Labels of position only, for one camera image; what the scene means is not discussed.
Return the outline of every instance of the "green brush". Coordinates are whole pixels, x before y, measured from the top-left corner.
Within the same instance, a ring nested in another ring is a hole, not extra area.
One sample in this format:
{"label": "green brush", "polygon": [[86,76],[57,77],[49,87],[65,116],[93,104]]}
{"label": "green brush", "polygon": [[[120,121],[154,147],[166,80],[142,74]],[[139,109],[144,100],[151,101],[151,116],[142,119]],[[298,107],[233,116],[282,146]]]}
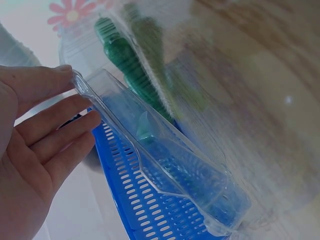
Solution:
{"label": "green brush", "polygon": [[136,52],[126,38],[121,36],[110,18],[100,18],[94,25],[96,35],[103,44],[104,53],[124,74],[128,87],[150,104],[169,122],[173,119],[163,106],[157,91],[141,65]]}
{"label": "green brush", "polygon": [[152,73],[155,76],[155,89],[168,113],[179,119],[180,111],[175,105],[175,96],[181,96],[189,106],[202,112],[207,101],[196,89],[189,86],[178,70],[166,74],[163,46],[163,29],[152,17],[142,17],[136,3],[127,3],[121,15],[130,27]]}

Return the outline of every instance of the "wooden surface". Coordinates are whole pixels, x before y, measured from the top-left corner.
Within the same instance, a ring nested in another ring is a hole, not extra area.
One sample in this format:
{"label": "wooden surface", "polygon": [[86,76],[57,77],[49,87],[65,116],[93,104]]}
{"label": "wooden surface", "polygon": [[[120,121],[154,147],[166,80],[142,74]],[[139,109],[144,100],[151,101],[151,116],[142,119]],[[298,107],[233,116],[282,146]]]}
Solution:
{"label": "wooden surface", "polygon": [[250,195],[240,230],[320,239],[320,2],[194,0],[186,14],[165,57],[186,53],[207,107],[173,99],[187,135]]}

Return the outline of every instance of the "flower pattern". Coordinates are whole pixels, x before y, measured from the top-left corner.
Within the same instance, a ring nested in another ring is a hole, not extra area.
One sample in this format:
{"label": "flower pattern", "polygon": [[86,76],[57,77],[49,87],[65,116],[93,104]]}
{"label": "flower pattern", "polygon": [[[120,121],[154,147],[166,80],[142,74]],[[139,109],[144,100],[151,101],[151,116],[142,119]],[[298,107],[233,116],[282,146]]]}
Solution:
{"label": "flower pattern", "polygon": [[50,17],[47,23],[55,25],[54,31],[58,30],[58,26],[61,24],[63,27],[68,27],[75,23],[77,20],[89,15],[95,8],[96,3],[86,0],[76,0],[73,4],[73,0],[61,0],[62,6],[57,3],[51,3],[49,8],[56,13],[56,16]]}

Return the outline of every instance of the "clear plastic container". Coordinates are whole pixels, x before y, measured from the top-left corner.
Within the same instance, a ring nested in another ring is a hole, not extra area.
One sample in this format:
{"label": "clear plastic container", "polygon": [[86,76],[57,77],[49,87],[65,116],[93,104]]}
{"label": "clear plastic container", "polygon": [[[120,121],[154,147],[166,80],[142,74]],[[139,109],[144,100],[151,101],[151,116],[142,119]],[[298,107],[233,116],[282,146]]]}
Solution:
{"label": "clear plastic container", "polygon": [[[249,195],[238,231],[260,240],[317,238],[318,2],[132,2],[116,1],[101,15],[130,41],[183,134]],[[62,34],[62,51],[77,52],[64,55],[65,62],[85,79],[105,68],[124,82],[95,36],[99,14],[88,18],[92,23]],[[83,28],[84,34],[71,35]]]}
{"label": "clear plastic container", "polygon": [[106,70],[87,80],[75,72],[74,84],[112,130],[131,142],[140,170],[160,193],[189,198],[214,236],[229,236],[237,229],[251,202],[221,164],[208,159]]}

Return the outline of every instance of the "fingernail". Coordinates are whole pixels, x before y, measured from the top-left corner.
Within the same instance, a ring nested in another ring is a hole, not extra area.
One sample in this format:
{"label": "fingernail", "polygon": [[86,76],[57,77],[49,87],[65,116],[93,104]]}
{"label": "fingernail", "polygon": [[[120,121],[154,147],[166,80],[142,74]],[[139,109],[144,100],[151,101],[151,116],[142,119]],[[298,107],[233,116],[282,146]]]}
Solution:
{"label": "fingernail", "polygon": [[61,72],[69,72],[72,70],[72,67],[70,65],[60,65],[57,66],[55,69]]}

